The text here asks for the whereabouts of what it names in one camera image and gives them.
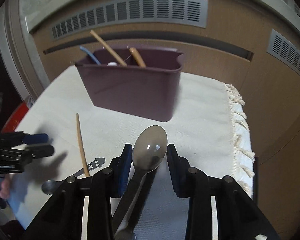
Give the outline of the person's left hand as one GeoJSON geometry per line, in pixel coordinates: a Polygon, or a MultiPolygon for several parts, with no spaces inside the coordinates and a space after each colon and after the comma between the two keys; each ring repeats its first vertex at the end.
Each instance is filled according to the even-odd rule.
{"type": "Polygon", "coordinates": [[[5,177],[0,184],[0,198],[8,200],[10,197],[11,178],[5,177]]]}

